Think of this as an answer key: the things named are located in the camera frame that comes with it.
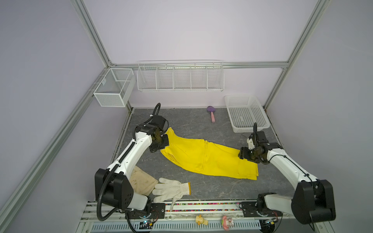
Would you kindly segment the yellow trousers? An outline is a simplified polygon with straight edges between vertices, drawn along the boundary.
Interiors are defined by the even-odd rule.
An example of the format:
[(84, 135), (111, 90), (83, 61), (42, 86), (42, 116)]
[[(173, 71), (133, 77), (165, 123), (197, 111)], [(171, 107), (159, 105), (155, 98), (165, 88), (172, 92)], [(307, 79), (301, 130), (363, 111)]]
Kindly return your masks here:
[(169, 145), (161, 153), (175, 165), (198, 174), (257, 180), (258, 165), (239, 158), (240, 150), (204, 139), (179, 137), (172, 128), (166, 132)]

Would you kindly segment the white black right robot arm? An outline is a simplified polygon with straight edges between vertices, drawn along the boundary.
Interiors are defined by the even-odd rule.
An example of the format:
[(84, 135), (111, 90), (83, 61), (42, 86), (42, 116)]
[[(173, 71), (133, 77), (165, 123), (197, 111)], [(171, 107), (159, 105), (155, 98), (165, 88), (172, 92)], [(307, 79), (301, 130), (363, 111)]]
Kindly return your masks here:
[(258, 214), (264, 216), (279, 211), (294, 216), (304, 225), (336, 219), (332, 184), (303, 169), (278, 143), (270, 143), (265, 133), (257, 130), (257, 124), (248, 138), (248, 146), (240, 149), (238, 157), (256, 164), (274, 165), (295, 190), (293, 197), (259, 194), (253, 207)]

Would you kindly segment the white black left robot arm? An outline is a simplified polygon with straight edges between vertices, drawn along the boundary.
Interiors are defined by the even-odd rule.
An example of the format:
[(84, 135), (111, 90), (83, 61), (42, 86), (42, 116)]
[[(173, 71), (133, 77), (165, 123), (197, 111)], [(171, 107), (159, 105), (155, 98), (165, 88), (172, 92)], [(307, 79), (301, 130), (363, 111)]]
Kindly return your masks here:
[(121, 155), (106, 169), (98, 169), (94, 176), (97, 218), (107, 220), (117, 211), (151, 214), (152, 201), (147, 195), (138, 194), (130, 184), (132, 172), (146, 150), (156, 152), (169, 145), (165, 123), (159, 114), (158, 103), (150, 118), (137, 125), (132, 139)]

